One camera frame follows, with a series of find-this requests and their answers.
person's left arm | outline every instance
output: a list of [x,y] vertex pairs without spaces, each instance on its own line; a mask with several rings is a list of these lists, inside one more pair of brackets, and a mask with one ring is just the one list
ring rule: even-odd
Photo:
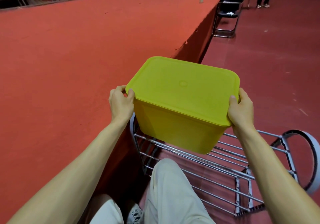
[[98,184],[106,162],[134,111],[134,92],[111,90],[111,123],[57,176],[39,190],[8,223],[77,223]]

white shoe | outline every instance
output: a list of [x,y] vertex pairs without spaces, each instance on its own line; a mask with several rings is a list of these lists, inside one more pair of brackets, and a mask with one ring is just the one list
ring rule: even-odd
[[129,215],[127,218],[126,224],[139,224],[142,215],[142,210],[138,206],[138,204],[134,204],[134,206],[129,211]]

yellow plastic bin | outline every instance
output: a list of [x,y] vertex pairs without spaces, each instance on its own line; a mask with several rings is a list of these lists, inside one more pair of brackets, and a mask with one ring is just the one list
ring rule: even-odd
[[231,126],[229,97],[240,79],[230,70],[160,56],[149,58],[127,84],[143,133],[193,152],[212,150]]

yellow lid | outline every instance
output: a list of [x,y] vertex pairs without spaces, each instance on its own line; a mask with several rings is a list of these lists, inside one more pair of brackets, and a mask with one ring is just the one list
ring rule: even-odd
[[127,84],[136,99],[207,121],[230,126],[229,97],[238,99],[240,79],[230,70],[175,60],[149,58]]

white pants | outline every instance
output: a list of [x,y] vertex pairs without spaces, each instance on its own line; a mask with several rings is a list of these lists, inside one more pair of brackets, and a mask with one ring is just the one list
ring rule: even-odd
[[[94,198],[101,206],[90,224],[124,224],[120,208],[108,196]],[[215,224],[207,213],[202,201],[193,191],[188,179],[171,159],[158,162],[151,175],[141,224]]]

